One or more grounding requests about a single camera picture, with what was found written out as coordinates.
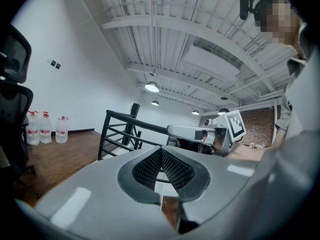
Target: curved ceiling beam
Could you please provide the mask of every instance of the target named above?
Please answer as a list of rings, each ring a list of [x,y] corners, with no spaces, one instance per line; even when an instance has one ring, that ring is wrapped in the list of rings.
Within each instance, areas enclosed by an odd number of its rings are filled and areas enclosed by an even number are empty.
[[[150,25],[150,17],[148,15],[130,15],[117,17],[109,22],[102,24],[103,29],[112,29],[128,26],[146,26]],[[154,15],[153,25],[155,27],[167,28],[177,31],[182,31],[190,35],[200,37],[208,40],[209,42],[220,46],[232,55],[236,56],[244,64],[246,64],[258,77],[265,77],[267,74],[264,69],[258,64],[258,62],[246,53],[240,46],[232,42],[230,39],[222,34],[219,34],[212,29],[201,26],[200,24],[187,21],[184,19],[178,19],[174,17]],[[263,83],[270,91],[274,91],[275,88],[268,78],[264,78]]]
[[[154,70],[154,68],[152,66],[147,66],[147,65],[141,65],[141,64],[128,64],[125,67],[127,70],[130,71],[136,71],[136,72],[141,72],[141,73],[149,73],[151,71]],[[214,87],[210,84],[207,84],[205,82],[201,82],[197,79],[191,78],[189,76],[183,75],[183,74],[179,74],[173,71],[169,71],[169,70],[165,70],[165,69],[161,69],[161,68],[157,68],[155,70],[155,72],[159,75],[159,76],[163,76],[166,78],[170,78],[170,79],[174,79],[183,83],[186,83],[188,85],[194,86],[196,88],[200,88],[203,89],[205,91],[208,91],[210,93],[216,94],[217,96],[226,96],[229,98],[229,101],[237,106],[240,105],[239,99],[227,94],[225,91]]]
[[[164,96],[166,98],[185,101],[188,104],[190,104],[191,106],[202,108],[204,110],[209,109],[209,110],[216,111],[218,109],[218,107],[216,105],[211,105],[211,104],[208,104],[208,103],[206,103],[205,105],[202,104],[201,106],[199,106],[199,104],[201,104],[201,103],[199,103],[198,99],[192,98],[190,96],[186,96],[186,95],[183,95],[181,93],[177,93],[177,92],[174,92],[174,91],[171,91],[171,90],[166,90],[166,89],[160,88],[159,92],[151,92],[151,91],[146,90],[145,85],[143,83],[138,83],[136,85],[136,87],[138,87],[138,88],[140,88],[140,89],[142,89],[145,92],[150,93],[150,94],[155,94],[155,95]]]

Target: white ceiling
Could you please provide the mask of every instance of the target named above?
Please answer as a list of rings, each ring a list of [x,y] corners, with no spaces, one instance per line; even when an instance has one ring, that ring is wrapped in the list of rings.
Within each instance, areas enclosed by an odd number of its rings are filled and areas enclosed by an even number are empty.
[[[295,51],[263,38],[253,15],[241,20],[239,0],[83,1],[92,18],[82,24],[97,23],[142,90],[155,81],[162,97],[217,110],[256,103],[258,91],[264,95],[281,90],[289,81],[286,60]],[[191,46],[237,68],[236,79],[221,80],[214,65],[208,70],[186,63]],[[157,77],[149,74],[153,70]]]

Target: large water jug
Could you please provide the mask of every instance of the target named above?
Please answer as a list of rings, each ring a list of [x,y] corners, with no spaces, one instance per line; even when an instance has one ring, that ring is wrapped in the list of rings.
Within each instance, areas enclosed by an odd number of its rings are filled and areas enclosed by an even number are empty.
[[[40,141],[42,143],[50,143],[51,139],[51,121],[48,112],[43,112],[43,117],[40,119]]]
[[[58,118],[55,127],[55,141],[57,143],[65,143],[68,140],[68,118],[63,116]]]
[[[37,111],[28,111],[28,126],[26,127],[26,141],[30,145],[38,145],[40,142],[38,133]]]

